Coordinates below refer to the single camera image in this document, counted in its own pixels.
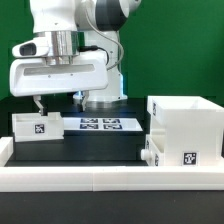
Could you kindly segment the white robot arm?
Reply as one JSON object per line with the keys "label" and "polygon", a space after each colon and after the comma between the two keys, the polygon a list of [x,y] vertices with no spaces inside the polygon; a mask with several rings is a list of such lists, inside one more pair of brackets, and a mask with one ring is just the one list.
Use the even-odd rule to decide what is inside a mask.
{"label": "white robot arm", "polygon": [[116,101],[124,56],[119,30],[142,0],[29,0],[34,38],[13,47],[10,92],[73,93],[79,108]]}

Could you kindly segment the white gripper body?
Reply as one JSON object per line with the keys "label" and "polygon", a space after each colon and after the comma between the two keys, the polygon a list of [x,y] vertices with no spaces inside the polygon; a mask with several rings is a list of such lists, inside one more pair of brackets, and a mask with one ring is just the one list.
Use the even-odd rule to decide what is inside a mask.
{"label": "white gripper body", "polygon": [[48,65],[44,58],[17,59],[10,68],[10,92],[16,97],[99,90],[107,85],[101,51],[81,53],[67,65]]}

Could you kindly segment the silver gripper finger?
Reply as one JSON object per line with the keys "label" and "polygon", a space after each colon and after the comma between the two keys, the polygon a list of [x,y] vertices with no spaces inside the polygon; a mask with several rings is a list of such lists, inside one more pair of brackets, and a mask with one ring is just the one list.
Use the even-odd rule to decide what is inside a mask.
{"label": "silver gripper finger", "polygon": [[88,98],[89,98],[89,91],[82,91],[80,103],[78,104],[80,112],[84,112],[86,110],[86,104],[87,104]]}
{"label": "silver gripper finger", "polygon": [[47,109],[41,104],[41,96],[33,96],[33,101],[39,108],[39,113],[41,116],[47,116]]}

